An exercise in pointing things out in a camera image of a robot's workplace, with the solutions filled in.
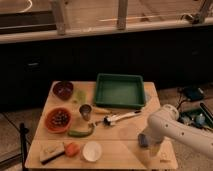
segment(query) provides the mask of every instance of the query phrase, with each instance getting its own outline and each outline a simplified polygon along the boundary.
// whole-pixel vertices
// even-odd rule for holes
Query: bowl
[[[101,145],[96,141],[89,141],[84,145],[82,154],[85,160],[95,162],[102,155]]]
[[[69,81],[59,81],[54,85],[53,93],[61,100],[69,100],[73,94],[73,84]]]
[[[47,113],[44,125],[50,133],[66,132],[71,125],[71,113],[63,107],[55,108]]]

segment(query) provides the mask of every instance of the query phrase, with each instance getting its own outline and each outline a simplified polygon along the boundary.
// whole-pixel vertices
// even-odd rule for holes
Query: white object
[[[151,114],[148,118],[151,137],[156,142],[163,141],[164,136],[176,139],[213,159],[213,134],[179,123],[178,117],[177,109],[169,104]]]
[[[118,120],[121,120],[121,119],[124,119],[124,118],[131,118],[131,117],[134,117],[134,116],[138,116],[140,114],[141,114],[141,111],[137,110],[135,112],[129,112],[129,113],[125,113],[123,115],[107,116],[104,121],[107,125],[115,125],[116,121],[118,121]]]
[[[101,145],[96,141],[89,141],[84,145],[83,156],[89,162],[97,161],[102,155]]]

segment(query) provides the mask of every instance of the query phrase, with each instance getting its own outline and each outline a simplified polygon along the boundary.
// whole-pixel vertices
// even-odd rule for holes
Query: box
[[[141,109],[146,104],[142,76],[98,74],[94,103],[100,107]]]

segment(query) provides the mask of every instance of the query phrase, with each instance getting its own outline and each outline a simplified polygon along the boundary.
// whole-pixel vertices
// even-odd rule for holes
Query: dark wall
[[[157,88],[213,80],[213,27],[0,45],[1,108],[43,105],[53,80],[139,74]]]

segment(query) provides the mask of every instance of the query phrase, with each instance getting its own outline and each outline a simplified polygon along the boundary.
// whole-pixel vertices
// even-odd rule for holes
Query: metal cup
[[[85,121],[90,120],[91,111],[92,107],[88,104],[84,104],[79,108],[79,112],[81,113],[81,116]]]

